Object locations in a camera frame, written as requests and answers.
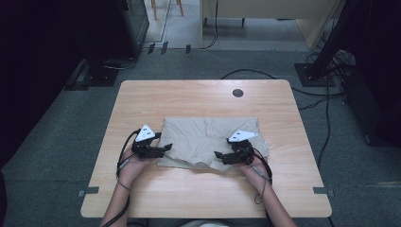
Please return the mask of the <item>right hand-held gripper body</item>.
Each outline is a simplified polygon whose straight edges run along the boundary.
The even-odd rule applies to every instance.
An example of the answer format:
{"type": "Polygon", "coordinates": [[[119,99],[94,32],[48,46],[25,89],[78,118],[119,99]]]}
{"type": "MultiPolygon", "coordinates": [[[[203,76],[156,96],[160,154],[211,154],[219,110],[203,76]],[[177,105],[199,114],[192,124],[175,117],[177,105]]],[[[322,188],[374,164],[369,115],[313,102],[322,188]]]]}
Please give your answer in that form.
{"type": "Polygon", "coordinates": [[[234,142],[232,151],[238,163],[250,165],[253,162],[254,149],[249,139],[256,135],[256,132],[238,130],[229,137],[234,142]]]}

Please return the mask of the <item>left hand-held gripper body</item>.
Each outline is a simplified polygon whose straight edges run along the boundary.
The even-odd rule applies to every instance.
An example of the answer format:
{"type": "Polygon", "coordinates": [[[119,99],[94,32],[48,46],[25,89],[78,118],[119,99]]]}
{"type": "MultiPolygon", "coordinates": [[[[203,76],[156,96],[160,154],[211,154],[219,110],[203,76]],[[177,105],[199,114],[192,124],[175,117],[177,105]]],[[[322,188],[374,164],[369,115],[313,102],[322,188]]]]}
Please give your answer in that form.
{"type": "Polygon", "coordinates": [[[144,124],[135,134],[136,136],[131,146],[132,152],[139,158],[155,158],[156,155],[152,151],[150,144],[156,138],[156,133],[147,124],[144,124]]]}

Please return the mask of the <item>beige short-sleeved shirt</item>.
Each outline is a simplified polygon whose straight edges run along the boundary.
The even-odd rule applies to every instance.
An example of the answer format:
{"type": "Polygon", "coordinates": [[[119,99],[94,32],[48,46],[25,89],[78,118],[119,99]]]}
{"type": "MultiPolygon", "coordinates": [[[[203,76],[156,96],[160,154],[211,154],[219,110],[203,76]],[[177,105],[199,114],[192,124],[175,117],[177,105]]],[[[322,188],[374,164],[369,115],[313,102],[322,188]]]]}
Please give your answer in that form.
{"type": "Polygon", "coordinates": [[[230,169],[215,155],[215,151],[231,153],[227,139],[238,131],[255,133],[249,141],[264,157],[270,145],[264,140],[257,117],[166,117],[158,146],[171,144],[171,150],[158,160],[158,166],[180,168],[230,169]]]}

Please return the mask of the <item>person's right hand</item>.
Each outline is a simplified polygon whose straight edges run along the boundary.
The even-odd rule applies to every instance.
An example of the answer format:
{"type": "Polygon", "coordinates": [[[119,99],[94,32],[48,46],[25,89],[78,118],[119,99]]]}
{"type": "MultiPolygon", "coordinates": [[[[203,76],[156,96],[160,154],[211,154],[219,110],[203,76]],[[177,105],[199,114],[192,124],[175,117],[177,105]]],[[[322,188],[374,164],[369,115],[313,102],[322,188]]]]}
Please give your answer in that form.
{"type": "Polygon", "coordinates": [[[259,193],[263,191],[267,182],[268,173],[259,159],[255,158],[250,165],[239,164],[237,168],[246,176],[250,184],[259,193]]]}

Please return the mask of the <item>person's left hand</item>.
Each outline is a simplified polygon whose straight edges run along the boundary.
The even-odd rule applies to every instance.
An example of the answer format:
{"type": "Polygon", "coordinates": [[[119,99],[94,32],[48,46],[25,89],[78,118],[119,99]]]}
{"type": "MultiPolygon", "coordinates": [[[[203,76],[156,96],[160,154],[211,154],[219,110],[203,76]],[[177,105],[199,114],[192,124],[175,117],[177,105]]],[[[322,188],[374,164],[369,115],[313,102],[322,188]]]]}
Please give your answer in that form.
{"type": "Polygon", "coordinates": [[[125,189],[130,190],[134,180],[148,165],[154,162],[154,159],[141,159],[131,151],[131,148],[127,148],[123,152],[121,162],[122,167],[119,168],[117,181],[125,189]]]}

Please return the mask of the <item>person's light clothing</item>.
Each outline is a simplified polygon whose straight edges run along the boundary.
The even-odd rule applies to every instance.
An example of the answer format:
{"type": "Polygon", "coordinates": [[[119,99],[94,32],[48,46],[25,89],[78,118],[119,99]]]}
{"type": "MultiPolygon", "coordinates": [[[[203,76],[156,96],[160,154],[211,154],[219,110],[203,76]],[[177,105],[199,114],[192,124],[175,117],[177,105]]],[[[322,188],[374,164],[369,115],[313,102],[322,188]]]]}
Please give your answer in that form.
{"type": "Polygon", "coordinates": [[[180,227],[230,227],[228,224],[211,219],[191,220],[180,227]]]}

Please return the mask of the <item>grey tape mark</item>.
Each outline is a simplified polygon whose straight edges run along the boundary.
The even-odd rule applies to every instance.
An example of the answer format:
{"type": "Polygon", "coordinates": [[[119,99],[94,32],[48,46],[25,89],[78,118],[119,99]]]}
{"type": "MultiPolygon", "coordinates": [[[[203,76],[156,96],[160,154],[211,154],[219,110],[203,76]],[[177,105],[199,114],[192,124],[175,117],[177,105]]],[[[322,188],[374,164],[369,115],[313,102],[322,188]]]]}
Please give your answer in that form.
{"type": "Polygon", "coordinates": [[[97,194],[99,190],[98,186],[93,186],[93,187],[86,187],[84,189],[80,189],[78,191],[78,196],[80,198],[85,197],[87,194],[97,194]]]}
{"type": "Polygon", "coordinates": [[[335,197],[335,192],[332,189],[327,189],[325,187],[313,187],[314,194],[327,195],[328,197],[335,197]]]}

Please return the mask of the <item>black stand base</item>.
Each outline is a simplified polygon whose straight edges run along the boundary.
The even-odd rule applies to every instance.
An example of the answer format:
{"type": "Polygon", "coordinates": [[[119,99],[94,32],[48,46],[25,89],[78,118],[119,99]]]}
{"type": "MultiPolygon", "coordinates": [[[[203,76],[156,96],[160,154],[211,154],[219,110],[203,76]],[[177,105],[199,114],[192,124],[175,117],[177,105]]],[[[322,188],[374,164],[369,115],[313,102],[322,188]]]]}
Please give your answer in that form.
{"type": "Polygon", "coordinates": [[[117,74],[117,70],[102,66],[95,68],[83,59],[67,80],[64,90],[87,91],[90,87],[113,87],[117,74]]]}

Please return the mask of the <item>glass-front cabinet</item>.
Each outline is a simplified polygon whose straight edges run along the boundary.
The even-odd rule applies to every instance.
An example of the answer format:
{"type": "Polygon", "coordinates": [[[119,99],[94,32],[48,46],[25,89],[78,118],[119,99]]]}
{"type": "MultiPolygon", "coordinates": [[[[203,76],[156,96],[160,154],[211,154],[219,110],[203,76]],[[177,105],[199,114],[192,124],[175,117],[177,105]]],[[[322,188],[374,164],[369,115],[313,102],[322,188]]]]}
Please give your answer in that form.
{"type": "Polygon", "coordinates": [[[118,4],[131,39],[133,56],[137,58],[149,27],[145,0],[118,0],[118,4]]]}

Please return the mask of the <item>wooden stool legs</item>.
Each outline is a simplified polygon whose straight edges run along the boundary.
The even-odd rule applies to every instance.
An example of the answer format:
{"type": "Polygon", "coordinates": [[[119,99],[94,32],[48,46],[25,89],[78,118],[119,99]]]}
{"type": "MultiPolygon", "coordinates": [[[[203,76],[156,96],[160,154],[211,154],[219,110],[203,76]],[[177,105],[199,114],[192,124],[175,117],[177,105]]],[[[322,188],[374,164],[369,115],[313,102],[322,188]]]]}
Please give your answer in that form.
{"type": "MultiPolygon", "coordinates": [[[[175,2],[179,6],[180,13],[181,13],[182,17],[184,17],[182,0],[175,0],[175,2]]],[[[158,20],[158,16],[157,16],[156,0],[150,0],[150,3],[151,3],[152,11],[153,11],[153,18],[154,18],[155,21],[157,21],[158,20]]]]}

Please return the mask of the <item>black equipment box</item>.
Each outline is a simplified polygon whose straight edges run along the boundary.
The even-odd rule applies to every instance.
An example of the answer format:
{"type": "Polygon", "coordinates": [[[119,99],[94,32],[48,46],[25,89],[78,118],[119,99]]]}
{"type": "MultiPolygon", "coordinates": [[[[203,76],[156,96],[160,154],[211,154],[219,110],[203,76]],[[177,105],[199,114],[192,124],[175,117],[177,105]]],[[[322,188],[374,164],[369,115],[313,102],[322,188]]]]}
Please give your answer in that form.
{"type": "Polygon", "coordinates": [[[401,97],[383,110],[357,70],[341,84],[346,101],[361,126],[365,142],[373,147],[401,148],[401,97]]]}

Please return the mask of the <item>light wooden cabinet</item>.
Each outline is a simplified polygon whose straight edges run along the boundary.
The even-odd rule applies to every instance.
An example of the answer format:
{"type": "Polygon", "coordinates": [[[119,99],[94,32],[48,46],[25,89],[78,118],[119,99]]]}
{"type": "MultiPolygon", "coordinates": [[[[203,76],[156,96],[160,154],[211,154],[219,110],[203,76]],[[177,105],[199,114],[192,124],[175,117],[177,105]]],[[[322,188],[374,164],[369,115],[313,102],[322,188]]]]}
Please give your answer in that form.
{"type": "Polygon", "coordinates": [[[307,47],[313,50],[347,0],[199,0],[200,45],[204,20],[209,18],[295,19],[307,47]]]}

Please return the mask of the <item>black stand pole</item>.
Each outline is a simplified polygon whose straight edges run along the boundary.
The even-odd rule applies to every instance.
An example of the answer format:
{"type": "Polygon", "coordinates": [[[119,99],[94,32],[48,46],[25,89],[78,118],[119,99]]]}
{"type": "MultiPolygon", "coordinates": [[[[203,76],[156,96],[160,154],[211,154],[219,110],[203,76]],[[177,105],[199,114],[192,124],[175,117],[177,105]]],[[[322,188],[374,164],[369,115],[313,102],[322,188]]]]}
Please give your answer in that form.
{"type": "Polygon", "coordinates": [[[361,0],[347,0],[340,18],[332,30],[323,50],[320,52],[318,58],[309,67],[310,80],[318,80],[323,77],[324,71],[333,56],[340,50],[345,49],[350,41],[346,37],[352,33],[352,26],[356,24],[357,8],[361,0]]]}

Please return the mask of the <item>black stand base plate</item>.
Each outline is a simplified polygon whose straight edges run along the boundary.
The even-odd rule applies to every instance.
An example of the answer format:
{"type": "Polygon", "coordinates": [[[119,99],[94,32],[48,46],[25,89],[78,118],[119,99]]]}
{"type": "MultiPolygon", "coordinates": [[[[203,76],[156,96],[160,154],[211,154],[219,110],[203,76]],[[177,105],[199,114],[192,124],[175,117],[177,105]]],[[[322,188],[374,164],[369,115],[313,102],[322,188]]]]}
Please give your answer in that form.
{"type": "Polygon", "coordinates": [[[328,76],[319,73],[312,63],[295,63],[297,75],[304,87],[335,86],[336,83],[328,76]]]}

